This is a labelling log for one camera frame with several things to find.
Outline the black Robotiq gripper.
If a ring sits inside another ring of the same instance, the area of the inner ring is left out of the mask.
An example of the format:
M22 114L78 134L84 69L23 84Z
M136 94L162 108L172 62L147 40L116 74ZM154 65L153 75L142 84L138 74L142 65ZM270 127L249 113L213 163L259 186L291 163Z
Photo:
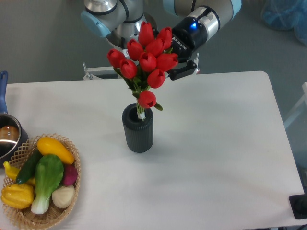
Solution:
M154 38L157 38L159 31L153 28ZM208 32L206 27L194 17L186 17L172 28L172 48L177 54L179 62L186 62L186 66L167 71L167 78L175 81L194 74L197 64L189 60L200 46L206 43Z

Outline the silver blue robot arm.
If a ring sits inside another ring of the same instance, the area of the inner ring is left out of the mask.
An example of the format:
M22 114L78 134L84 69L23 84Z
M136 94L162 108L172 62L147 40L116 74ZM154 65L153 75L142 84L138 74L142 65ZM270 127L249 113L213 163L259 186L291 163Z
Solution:
M192 54L240 11L240 0L165 0L164 9L183 20L172 28L172 49L184 67L170 70L167 77L177 80L195 75L198 59ZM81 19L95 35L106 38L117 50L124 51L127 42L138 39L141 23L150 22L158 34L154 18L143 10L142 0L86 0Z

